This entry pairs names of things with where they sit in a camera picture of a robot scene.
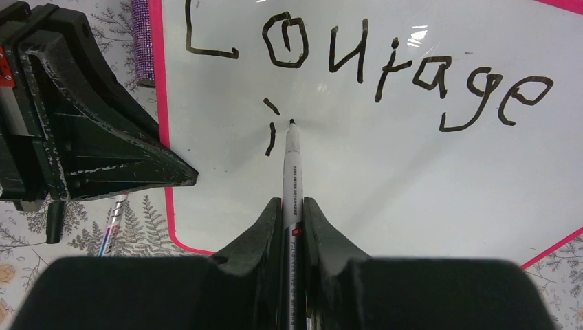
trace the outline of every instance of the pink whiteboard frame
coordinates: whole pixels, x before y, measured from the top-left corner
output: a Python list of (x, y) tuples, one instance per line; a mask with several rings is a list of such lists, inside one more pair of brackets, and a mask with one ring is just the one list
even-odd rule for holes
[[(537, 0), (542, 3), (546, 3), (551, 6), (559, 7), (577, 14), (583, 14), (583, 0)], [(168, 121), (168, 94), (166, 86), (166, 61), (164, 58), (164, 26), (162, 20), (162, 0), (149, 0), (150, 3), (150, 24), (152, 29), (152, 42), (154, 51), (154, 75), (156, 80), (156, 94), (157, 94), (157, 105), (158, 105), (158, 120), (160, 129), (160, 142), (170, 147), (170, 127)], [(174, 195), (172, 188), (165, 188), (164, 194), (166, 196), (166, 212), (168, 217), (168, 233), (170, 234), (170, 239), (174, 244), (179, 247), (198, 254), (204, 254), (210, 256), (214, 252), (207, 250), (195, 249), (193, 247), (187, 246), (182, 243), (178, 237), (176, 237), (176, 223), (174, 214)], [(540, 261), (548, 254), (554, 252), (561, 246), (567, 244), (569, 241), (577, 236), (583, 234), (583, 227), (576, 230), (574, 233), (565, 237), (561, 241), (552, 245), (539, 255), (535, 256), (531, 260), (527, 261), (522, 265), (523, 269), (526, 269), (533, 265), (534, 263)]]

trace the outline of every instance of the white surface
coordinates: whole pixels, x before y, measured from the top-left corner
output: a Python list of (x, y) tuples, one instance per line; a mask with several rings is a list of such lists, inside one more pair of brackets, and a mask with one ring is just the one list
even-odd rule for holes
[(302, 222), (304, 193), (302, 181), (302, 155), (300, 153), (298, 127), (291, 124), (285, 135), (285, 157), (283, 166), (283, 191), (281, 199), (283, 232)]
[[(218, 250), (280, 196), (290, 118), (302, 135), (304, 194), (369, 254), (524, 263), (581, 227), (583, 70), (577, 59), (583, 46), (572, 37), (583, 33), (581, 16), (530, 0), (195, 4), (193, 47), (235, 47), (240, 57), (187, 52), (184, 7), (164, 1), (170, 143), (200, 172), (196, 186), (174, 189), (182, 243)], [(309, 56), (300, 69), (274, 66), (261, 37), (267, 20), (284, 11), (306, 25)], [(354, 49), (364, 18), (368, 45), (358, 84), (358, 58), (330, 73), (328, 53), (336, 25), (336, 62)], [(289, 35), (291, 52), (281, 22), (269, 31), (282, 61), (295, 61), (302, 51), (297, 26)], [(413, 65), (390, 73), (375, 103), (396, 36), (395, 64)], [(411, 83), (423, 57), (447, 55), (453, 61), (445, 99)], [(481, 117), (464, 131), (440, 132), (443, 112), (448, 126), (475, 114), (481, 99), (465, 85), (482, 66), (504, 78)], [(428, 65), (422, 78), (431, 81), (436, 69)], [(517, 125), (505, 126), (497, 108), (527, 76), (550, 77), (555, 85), (533, 107), (511, 98), (505, 113)], [(475, 84), (483, 90), (485, 75)], [(520, 90), (532, 99), (543, 87)], [(281, 116), (263, 104), (265, 97)], [(266, 157), (270, 122), (278, 133)]]

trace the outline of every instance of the pen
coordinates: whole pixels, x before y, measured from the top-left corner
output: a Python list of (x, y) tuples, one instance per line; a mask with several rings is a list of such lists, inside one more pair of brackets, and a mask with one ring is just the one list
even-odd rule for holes
[(289, 121), (283, 160), (283, 258), (278, 329), (306, 329), (306, 295), (303, 285), (303, 185), (300, 136)]
[(107, 228), (105, 228), (103, 243), (97, 256), (111, 256), (111, 248), (116, 242), (120, 224), (122, 223), (126, 200), (127, 194), (121, 194), (115, 198), (115, 204), (111, 209), (111, 213), (109, 213), (109, 219), (107, 219)]

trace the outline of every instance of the red label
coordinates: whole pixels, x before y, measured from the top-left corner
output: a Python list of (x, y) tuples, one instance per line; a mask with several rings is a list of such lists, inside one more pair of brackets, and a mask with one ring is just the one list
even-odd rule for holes
[(2, 87), (14, 87), (14, 76), (8, 66), (8, 60), (6, 59), (6, 53), (4, 53), (4, 48), (0, 45), (0, 86)]

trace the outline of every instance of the white marker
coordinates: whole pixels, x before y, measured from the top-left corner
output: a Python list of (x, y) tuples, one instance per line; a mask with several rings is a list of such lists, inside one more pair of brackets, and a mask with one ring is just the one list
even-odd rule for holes
[(103, 243), (101, 243), (101, 248), (99, 249), (99, 254), (97, 256), (111, 256), (111, 248), (116, 242), (116, 237), (118, 236), (120, 224), (122, 223), (122, 218), (124, 216), (126, 200), (127, 194), (121, 194), (115, 198), (115, 204), (111, 209), (111, 213), (109, 213), (109, 219), (107, 219), (107, 227), (105, 228)]
[(306, 329), (306, 294), (303, 285), (303, 185), (300, 135), (289, 121), (283, 160), (283, 259), (280, 317), (277, 329)]

